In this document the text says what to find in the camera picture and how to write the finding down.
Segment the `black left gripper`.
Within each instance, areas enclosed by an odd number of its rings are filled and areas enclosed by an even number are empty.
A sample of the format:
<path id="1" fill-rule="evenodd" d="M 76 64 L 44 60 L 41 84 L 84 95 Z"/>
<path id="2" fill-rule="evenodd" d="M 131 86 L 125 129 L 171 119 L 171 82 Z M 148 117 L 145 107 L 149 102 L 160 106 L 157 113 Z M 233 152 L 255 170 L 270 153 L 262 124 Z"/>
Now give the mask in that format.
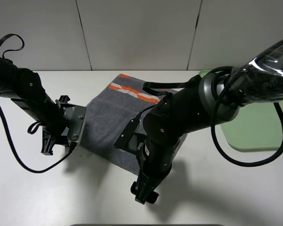
<path id="1" fill-rule="evenodd" d="M 67 133 L 64 134 L 65 129 L 69 126 L 72 107 L 68 101 L 68 95 L 61 95 L 59 99 L 55 100 L 58 107 L 58 116 L 51 119 L 49 122 L 42 125 L 42 149 L 41 153 L 44 155 L 53 155 L 54 145 L 62 145 L 69 147 Z"/>

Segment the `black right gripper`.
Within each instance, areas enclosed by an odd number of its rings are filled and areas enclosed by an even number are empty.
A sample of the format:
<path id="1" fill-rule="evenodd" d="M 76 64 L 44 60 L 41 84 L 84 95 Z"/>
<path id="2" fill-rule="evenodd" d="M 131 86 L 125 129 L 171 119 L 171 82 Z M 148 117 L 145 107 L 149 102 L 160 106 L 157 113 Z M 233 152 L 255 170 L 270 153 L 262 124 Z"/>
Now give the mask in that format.
<path id="1" fill-rule="evenodd" d="M 154 189 L 169 174 L 177 154 L 180 138 L 159 144 L 147 137 L 139 153 L 139 175 L 130 191 L 133 195 L 144 195 L 144 202 L 154 204 L 159 194 Z"/>

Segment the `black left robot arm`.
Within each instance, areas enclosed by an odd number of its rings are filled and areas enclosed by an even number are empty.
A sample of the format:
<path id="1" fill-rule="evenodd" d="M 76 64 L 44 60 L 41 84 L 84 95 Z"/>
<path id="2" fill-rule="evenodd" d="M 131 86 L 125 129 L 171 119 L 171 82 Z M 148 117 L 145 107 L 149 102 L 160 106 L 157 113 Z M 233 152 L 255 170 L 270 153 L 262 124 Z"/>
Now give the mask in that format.
<path id="1" fill-rule="evenodd" d="M 0 97 L 11 99 L 43 127 L 41 153 L 53 155 L 54 145 L 69 147 L 62 134 L 68 126 L 64 110 L 46 94 L 38 73 L 0 57 Z"/>

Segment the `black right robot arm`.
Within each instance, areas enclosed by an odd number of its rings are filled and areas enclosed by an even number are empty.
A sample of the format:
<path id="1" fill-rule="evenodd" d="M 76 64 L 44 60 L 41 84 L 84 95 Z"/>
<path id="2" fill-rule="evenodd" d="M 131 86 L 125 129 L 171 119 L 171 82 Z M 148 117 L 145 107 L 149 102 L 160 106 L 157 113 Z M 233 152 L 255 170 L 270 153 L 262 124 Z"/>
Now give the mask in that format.
<path id="1" fill-rule="evenodd" d="M 210 128 L 218 152 L 241 167 L 268 164 L 283 153 L 283 138 L 278 150 L 256 162 L 241 162 L 228 156 L 216 137 L 216 125 L 232 121 L 240 108 L 252 103 L 273 103 L 283 135 L 283 40 L 272 45 L 241 67 L 218 67 L 205 76 L 196 75 L 186 83 L 146 82 L 144 91 L 162 96 L 144 117 L 146 139 L 138 154 L 138 179 L 131 193 L 141 204 L 155 203 L 156 187 L 172 168 L 180 139 L 184 134 Z"/>

